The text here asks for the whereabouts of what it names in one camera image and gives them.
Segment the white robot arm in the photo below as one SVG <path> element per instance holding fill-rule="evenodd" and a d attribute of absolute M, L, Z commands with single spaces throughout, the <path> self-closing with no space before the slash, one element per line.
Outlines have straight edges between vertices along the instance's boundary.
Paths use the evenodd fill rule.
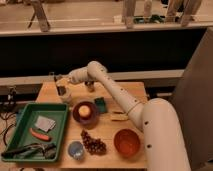
<path fill-rule="evenodd" d="M 128 115 L 130 121 L 144 134 L 148 171 L 192 171 L 177 112 L 165 99 L 153 98 L 143 104 L 121 87 L 98 61 L 74 69 L 56 81 L 80 84 L 97 81 L 108 91 Z"/>

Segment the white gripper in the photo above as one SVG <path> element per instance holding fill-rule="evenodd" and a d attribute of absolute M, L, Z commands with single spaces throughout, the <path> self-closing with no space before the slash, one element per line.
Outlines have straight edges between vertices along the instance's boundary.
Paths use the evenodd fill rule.
<path fill-rule="evenodd" d="M 63 75 L 56 80 L 57 86 L 67 86 L 69 84 L 79 84 L 81 78 L 81 71 L 79 69 L 75 69 L 70 71 L 67 75 Z"/>

